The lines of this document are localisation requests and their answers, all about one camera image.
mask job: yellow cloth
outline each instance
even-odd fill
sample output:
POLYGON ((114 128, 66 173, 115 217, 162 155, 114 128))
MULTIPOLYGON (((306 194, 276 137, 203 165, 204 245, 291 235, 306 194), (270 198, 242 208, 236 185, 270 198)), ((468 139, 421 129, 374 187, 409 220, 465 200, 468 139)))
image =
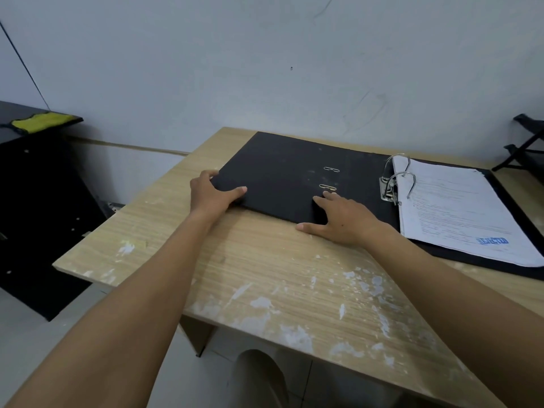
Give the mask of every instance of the yellow cloth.
POLYGON ((69 114, 47 112, 35 114, 24 120, 13 120, 11 124, 19 129, 26 130, 29 133, 36 133, 37 131, 49 129, 50 127, 62 126, 77 118, 77 116, 69 114))

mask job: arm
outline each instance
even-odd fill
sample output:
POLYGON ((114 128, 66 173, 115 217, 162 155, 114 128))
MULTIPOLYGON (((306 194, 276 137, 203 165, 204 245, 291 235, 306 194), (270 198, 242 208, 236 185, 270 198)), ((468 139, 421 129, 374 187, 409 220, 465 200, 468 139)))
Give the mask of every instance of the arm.
POLYGON ((180 321, 210 227, 246 188, 214 189, 217 171, 191 180, 191 212, 166 243, 90 309, 6 408, 145 407, 180 321))
POLYGON ((504 404, 542 406, 544 318, 440 262, 360 203, 323 194, 314 200, 327 213, 328 224, 298 224, 298 230, 364 247, 504 404))

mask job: binder cover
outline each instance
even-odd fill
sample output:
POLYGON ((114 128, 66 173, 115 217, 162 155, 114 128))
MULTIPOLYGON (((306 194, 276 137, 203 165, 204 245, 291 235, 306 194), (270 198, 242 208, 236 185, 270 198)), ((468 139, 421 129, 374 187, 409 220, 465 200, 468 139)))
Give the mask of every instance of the binder cover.
MULTIPOLYGON (((399 230, 398 206, 380 197, 379 179, 388 157, 259 131, 223 166, 212 183, 219 190, 247 186, 248 192, 239 201, 242 206, 294 223, 326 224, 325 211, 312 197, 322 196, 324 190, 334 191, 363 203, 379 220, 399 230)), ((484 174, 529 240, 544 253, 544 237, 497 178, 489 170, 477 170, 484 174)), ((392 174, 393 166, 389 164, 384 176, 392 174)), ((522 267, 412 241, 436 257, 544 280, 542 267, 522 267)))

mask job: wood grain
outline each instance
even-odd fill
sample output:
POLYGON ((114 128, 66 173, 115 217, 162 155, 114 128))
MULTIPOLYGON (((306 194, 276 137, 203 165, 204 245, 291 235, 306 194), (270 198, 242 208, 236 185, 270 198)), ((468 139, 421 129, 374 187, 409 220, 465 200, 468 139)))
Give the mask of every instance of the wood grain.
MULTIPOLYGON (((189 180, 203 169, 220 169, 254 133, 221 129, 54 265, 84 279, 117 286, 185 218, 189 180)), ((398 152, 312 140, 367 152, 398 152)), ((489 167, 454 157, 409 154, 489 167)), ((520 170, 505 169, 497 177, 543 230, 541 185, 520 170)), ((544 315, 543 282, 447 263, 544 315)), ((232 209, 212 229, 198 260, 185 314, 447 404, 503 406, 364 250, 297 232, 293 224, 259 213, 232 209)))

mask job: paper document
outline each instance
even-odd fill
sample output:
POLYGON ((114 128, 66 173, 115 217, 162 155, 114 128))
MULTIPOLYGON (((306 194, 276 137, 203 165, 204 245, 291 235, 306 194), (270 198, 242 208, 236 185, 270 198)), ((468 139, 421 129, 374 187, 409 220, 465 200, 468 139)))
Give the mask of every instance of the paper document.
MULTIPOLYGON (((395 173, 407 159, 393 158, 395 173)), ((544 257, 499 199, 484 175, 475 169, 412 160, 397 176, 400 232, 449 249, 525 267, 544 266, 544 257)))

